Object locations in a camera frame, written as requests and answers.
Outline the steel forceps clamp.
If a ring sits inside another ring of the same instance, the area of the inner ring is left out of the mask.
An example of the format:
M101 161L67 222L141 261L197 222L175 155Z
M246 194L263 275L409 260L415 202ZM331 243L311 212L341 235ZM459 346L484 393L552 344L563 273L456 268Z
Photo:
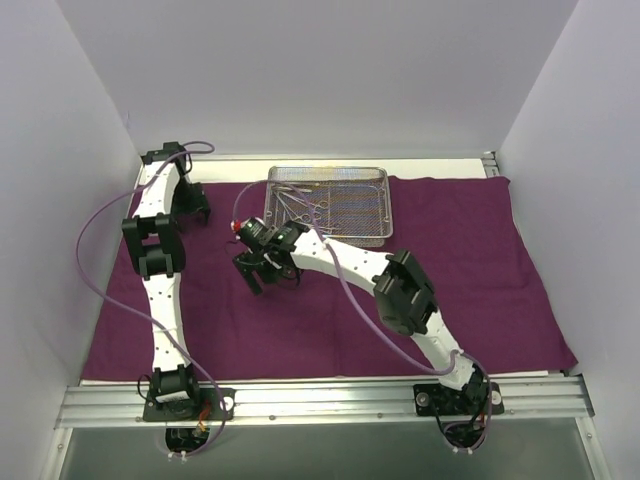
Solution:
M298 205L309 208L313 213L316 213L319 210L328 210L329 204L327 201L319 201L317 203L307 202L304 199L294 196L289 193L277 193L276 196L279 199L286 199L290 202L296 203Z

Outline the wire mesh instrument tray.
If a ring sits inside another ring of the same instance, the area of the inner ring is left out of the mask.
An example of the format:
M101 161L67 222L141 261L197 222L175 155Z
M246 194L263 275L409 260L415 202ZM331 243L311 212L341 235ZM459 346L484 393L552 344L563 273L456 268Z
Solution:
M387 172L379 167L274 166L269 170L263 219L268 226L280 227L289 221L285 205L294 210L307 207L279 199L277 193L289 193L307 202L327 201L328 210L319 210L332 223L336 233L324 236L361 247L381 248L393 235L393 216ZM272 190L273 185L295 185L313 192Z

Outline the steel surgical scissors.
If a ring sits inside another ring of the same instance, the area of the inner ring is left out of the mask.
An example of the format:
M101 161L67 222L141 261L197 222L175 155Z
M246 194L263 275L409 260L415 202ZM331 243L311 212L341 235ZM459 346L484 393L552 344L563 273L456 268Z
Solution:
M285 205L283 210L286 212L289 220L298 222L309 228L314 226L314 222L323 233L336 233L340 230L338 223L332 223L327 216L323 216L321 212L315 208L311 210L294 210L292 207Z

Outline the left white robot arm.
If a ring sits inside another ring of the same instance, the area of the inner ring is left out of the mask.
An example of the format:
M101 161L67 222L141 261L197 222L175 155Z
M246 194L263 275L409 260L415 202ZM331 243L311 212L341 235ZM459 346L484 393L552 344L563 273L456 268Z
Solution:
M180 221L199 217L207 223L209 202L199 183L190 180L192 155L176 141L142 156L145 179L153 184L122 222L122 233L134 272L142 279L153 328L154 358L149 380L151 406L179 419L194 417L202 405L187 350L180 306L181 273L186 250Z

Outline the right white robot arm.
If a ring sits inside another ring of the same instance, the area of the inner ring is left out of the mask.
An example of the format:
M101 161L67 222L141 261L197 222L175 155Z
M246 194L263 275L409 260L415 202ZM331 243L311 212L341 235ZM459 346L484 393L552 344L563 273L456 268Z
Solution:
M486 395L486 373L449 331L432 282L408 250L361 249L295 221L275 228L251 217L233 221L231 230L246 247L233 264L254 294L285 272L334 277L376 336L407 363L438 378L450 409L467 412Z

